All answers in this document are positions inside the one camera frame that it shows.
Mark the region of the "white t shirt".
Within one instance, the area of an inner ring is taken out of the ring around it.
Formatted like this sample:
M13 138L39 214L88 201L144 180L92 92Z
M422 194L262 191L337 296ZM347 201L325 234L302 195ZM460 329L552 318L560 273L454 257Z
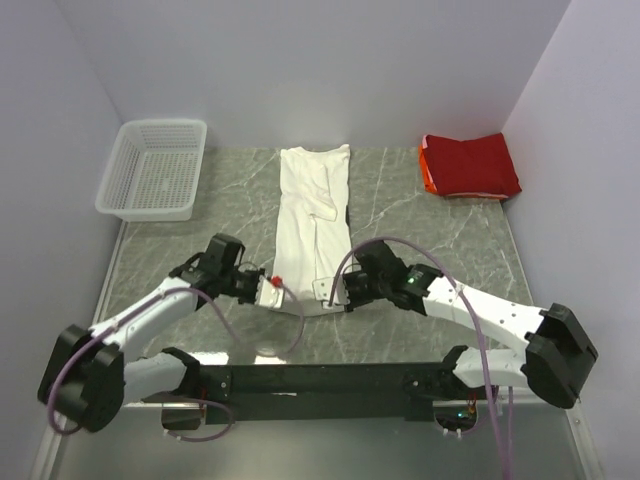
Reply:
M315 296L314 282L332 277L352 248L347 222L350 146L326 152L302 147L280 151L280 205L272 273L299 300L281 310L307 317L330 310Z

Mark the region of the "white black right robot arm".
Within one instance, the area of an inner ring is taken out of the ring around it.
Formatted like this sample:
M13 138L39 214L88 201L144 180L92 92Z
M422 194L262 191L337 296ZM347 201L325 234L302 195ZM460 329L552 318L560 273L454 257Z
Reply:
M575 406L598 352L569 307L528 306L483 292L455 279L436 258L408 265L391 250L392 241L374 238L345 255L329 290L331 305L353 310L384 299L474 331L477 347L463 349L439 374L449 398L490 384L528 388L565 410Z

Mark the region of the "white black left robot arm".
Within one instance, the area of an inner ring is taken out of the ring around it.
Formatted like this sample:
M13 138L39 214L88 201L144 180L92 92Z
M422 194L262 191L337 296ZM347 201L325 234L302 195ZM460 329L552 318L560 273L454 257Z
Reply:
M214 235L207 248L174 267L151 293L90 328L61 332L37 391L49 426L59 435L98 432L121 407L157 394L179 402L202 390L201 365L166 348L144 358L142 348L172 324L213 305L219 296L256 302L266 272L242 266L246 248L230 235Z

